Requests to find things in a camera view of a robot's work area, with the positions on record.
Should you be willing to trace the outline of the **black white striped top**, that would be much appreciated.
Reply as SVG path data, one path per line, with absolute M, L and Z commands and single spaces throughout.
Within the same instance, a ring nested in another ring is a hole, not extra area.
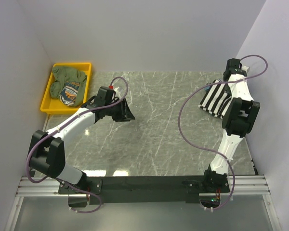
M 210 115 L 222 119 L 230 105 L 232 95 L 228 86 L 221 79 L 216 79 L 212 83 L 220 84 L 210 86 L 208 83 L 206 86 L 210 86 L 210 89 L 206 91 L 198 106 Z

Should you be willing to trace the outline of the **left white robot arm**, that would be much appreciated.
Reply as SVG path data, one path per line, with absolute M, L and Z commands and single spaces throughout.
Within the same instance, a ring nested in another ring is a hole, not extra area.
M 65 144 L 106 116 L 115 122 L 135 120 L 126 99 L 117 97 L 112 86 L 100 87 L 97 95 L 92 96 L 58 126 L 48 131 L 37 130 L 32 135 L 27 167 L 52 179 L 68 182 L 75 193 L 84 192 L 89 185 L 87 175 L 66 163 Z

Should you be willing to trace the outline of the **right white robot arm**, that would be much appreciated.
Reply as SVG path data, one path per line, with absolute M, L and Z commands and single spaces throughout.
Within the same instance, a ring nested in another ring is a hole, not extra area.
M 260 103 L 252 98 L 239 59 L 227 61 L 223 80 L 231 92 L 231 101 L 222 119 L 223 137 L 213 161 L 204 173 L 202 188 L 207 192 L 228 187 L 229 162 L 246 136 L 250 133 L 260 109 Z

